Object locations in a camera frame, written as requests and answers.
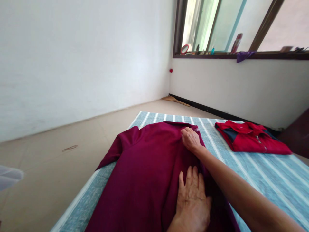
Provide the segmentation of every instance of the folded red jacket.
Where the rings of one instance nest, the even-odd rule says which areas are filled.
[[[215,128],[221,133],[232,151],[259,152],[271,154],[291,154],[291,150],[262,125],[251,122],[235,123],[230,120],[216,123]]]

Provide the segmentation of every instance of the window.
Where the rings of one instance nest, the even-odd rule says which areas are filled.
[[[276,54],[273,58],[283,58],[279,56],[283,46],[293,50],[309,47],[308,25],[308,0],[178,0],[174,56],[180,55],[186,44],[191,54],[199,46],[202,54],[210,54],[214,48],[215,55],[229,56],[237,35],[242,33],[237,52],[258,51],[257,54],[272,53]],[[290,58],[299,54],[306,55],[301,59],[309,57],[303,51]]]

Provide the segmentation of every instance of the floor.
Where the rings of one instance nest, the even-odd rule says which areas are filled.
[[[0,192],[0,231],[49,231],[140,111],[220,119],[158,100],[0,144],[0,164],[25,172],[22,181]],[[78,147],[62,152],[73,145]]]
[[[297,155],[297,154],[294,154],[294,155],[296,155],[297,158],[299,158],[303,163],[305,163],[307,166],[309,166],[309,159],[308,158],[305,158],[305,157]]]

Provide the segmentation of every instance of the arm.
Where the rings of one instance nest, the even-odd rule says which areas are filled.
[[[200,144],[190,128],[181,130],[183,143],[207,168],[215,182],[252,231],[304,231],[292,218],[256,191]]]

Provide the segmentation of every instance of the bed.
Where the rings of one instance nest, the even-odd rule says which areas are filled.
[[[309,231],[309,167],[296,156],[231,151],[214,128],[216,122],[226,120],[140,112],[129,128],[162,121],[198,125],[205,146],[213,155]],[[86,229],[115,165],[116,162],[111,163],[93,173],[51,232],[83,232]],[[240,230],[250,231],[232,210]]]

